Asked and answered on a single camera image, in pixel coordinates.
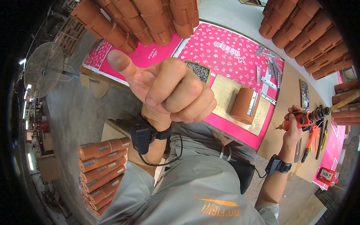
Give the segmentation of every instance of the fluorescent light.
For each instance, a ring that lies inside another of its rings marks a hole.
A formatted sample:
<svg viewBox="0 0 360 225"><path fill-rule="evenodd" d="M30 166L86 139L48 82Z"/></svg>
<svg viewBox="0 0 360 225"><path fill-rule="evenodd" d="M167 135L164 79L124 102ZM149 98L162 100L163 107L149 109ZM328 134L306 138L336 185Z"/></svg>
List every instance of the fluorescent light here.
<svg viewBox="0 0 360 225"><path fill-rule="evenodd" d="M34 170L34 167L32 166L32 161L31 161L31 155L30 155L30 153L27 154L27 157L29 158L30 169L31 169L31 170Z"/></svg>
<svg viewBox="0 0 360 225"><path fill-rule="evenodd" d="M26 63L26 58L23 59L23 60L21 60L21 61L19 62L19 65L21 65L21 64L23 64L23 63Z"/></svg>
<svg viewBox="0 0 360 225"><path fill-rule="evenodd" d="M26 103L27 103L27 102L25 102L25 103L24 103L24 113L23 113L23 119L25 119L25 109L26 109Z"/></svg>

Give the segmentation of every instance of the stack of orange blocks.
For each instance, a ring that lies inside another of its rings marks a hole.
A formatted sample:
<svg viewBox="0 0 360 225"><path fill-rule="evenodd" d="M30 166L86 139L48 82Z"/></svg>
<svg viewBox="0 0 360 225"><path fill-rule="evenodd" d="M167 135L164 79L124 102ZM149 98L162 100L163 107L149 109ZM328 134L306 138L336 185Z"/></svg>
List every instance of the stack of orange blocks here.
<svg viewBox="0 0 360 225"><path fill-rule="evenodd" d="M128 137L79 145L81 194L86 206L100 217L110 205L125 172Z"/></svg>

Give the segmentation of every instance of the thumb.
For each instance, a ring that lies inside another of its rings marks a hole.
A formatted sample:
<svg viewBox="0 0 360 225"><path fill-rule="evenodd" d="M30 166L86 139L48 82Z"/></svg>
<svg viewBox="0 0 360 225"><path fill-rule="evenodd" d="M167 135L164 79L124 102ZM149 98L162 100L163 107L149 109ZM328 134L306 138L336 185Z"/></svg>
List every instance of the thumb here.
<svg viewBox="0 0 360 225"><path fill-rule="evenodd" d="M289 115L289 130L297 130L297 121L292 113Z"/></svg>
<svg viewBox="0 0 360 225"><path fill-rule="evenodd" d="M110 66L120 72L126 79L132 78L139 69L129 56L119 50L112 50L107 56Z"/></svg>

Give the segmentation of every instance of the cable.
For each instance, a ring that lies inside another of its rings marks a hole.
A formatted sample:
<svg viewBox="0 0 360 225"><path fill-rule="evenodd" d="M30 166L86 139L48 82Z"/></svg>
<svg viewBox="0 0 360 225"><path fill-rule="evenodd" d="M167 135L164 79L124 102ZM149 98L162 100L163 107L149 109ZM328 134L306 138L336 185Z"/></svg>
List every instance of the cable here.
<svg viewBox="0 0 360 225"><path fill-rule="evenodd" d="M156 165L156 164L151 164L151 163L147 163L147 162L144 160L144 158L143 158L143 156L141 155L141 153L138 151L141 160L142 160L146 165L148 165L148 166L166 166L166 165L169 165L169 164L175 162L176 160L178 160L178 159L181 157L181 155L183 154L183 139L182 139L182 137L181 137L181 134L179 134L179 133L172 133L172 134L178 134L178 135L180 136L180 141L181 141L181 151L180 151L180 155L179 155L176 159L173 159L173 160L171 160L170 162L163 163L163 164L158 164L158 165Z"/></svg>

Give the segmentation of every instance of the wooden pallet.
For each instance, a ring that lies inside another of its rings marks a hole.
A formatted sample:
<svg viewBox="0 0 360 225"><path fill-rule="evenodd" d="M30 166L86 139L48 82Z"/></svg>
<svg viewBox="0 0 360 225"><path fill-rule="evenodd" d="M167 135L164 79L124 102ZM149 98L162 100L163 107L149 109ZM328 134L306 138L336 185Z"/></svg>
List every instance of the wooden pallet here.
<svg viewBox="0 0 360 225"><path fill-rule="evenodd" d="M56 34L54 42L60 45L67 56L71 56L85 31L82 23L69 16Z"/></svg>

